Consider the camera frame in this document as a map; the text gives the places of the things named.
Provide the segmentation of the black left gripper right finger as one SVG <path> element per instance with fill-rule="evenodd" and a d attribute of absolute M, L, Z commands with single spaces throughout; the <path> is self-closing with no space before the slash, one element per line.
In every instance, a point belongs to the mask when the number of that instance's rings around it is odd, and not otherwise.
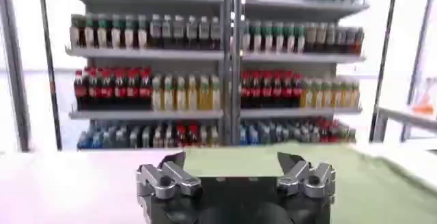
<path fill-rule="evenodd" d="M 336 169 L 328 163 L 311 162 L 296 154 L 277 153 L 283 175 L 277 178 L 277 191 L 287 197 L 303 193 L 312 199 L 333 199 L 336 190 Z"/>

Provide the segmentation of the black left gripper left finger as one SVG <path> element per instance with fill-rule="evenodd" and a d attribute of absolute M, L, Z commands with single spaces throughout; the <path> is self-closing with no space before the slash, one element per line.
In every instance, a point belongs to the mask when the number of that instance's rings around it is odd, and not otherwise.
<path fill-rule="evenodd" d="M 166 155 L 157 167 L 140 165 L 136 173 L 137 197 L 173 199 L 176 193 L 198 197 L 203 193 L 201 179 L 184 170 L 186 152 Z"/>

